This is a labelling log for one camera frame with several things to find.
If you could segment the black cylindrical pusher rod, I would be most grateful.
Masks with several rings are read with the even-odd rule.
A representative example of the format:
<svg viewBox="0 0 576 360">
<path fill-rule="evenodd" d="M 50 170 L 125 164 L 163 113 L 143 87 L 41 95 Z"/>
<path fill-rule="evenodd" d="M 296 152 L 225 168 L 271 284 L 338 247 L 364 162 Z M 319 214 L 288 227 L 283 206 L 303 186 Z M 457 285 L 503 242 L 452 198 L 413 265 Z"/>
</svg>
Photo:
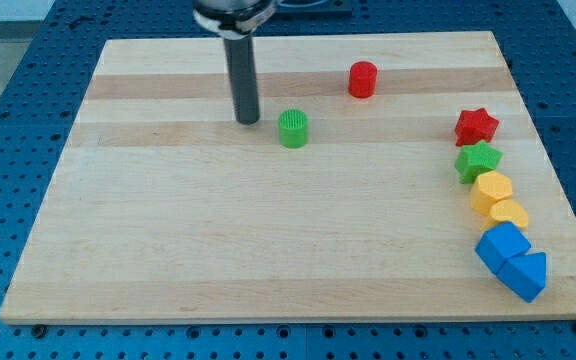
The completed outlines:
<svg viewBox="0 0 576 360">
<path fill-rule="evenodd" d="M 260 119 L 253 37 L 223 42 L 235 120 L 241 125 L 253 125 Z"/>
</svg>

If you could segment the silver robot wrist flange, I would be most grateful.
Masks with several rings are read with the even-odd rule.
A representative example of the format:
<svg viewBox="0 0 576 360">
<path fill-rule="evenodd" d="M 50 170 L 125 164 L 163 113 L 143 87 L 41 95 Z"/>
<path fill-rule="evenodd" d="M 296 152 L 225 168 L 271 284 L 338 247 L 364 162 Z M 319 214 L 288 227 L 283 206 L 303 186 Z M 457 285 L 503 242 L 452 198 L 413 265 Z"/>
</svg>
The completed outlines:
<svg viewBox="0 0 576 360">
<path fill-rule="evenodd" d="M 193 0 L 193 17 L 204 29 L 223 39 L 252 34 L 276 12 L 278 0 Z"/>
</svg>

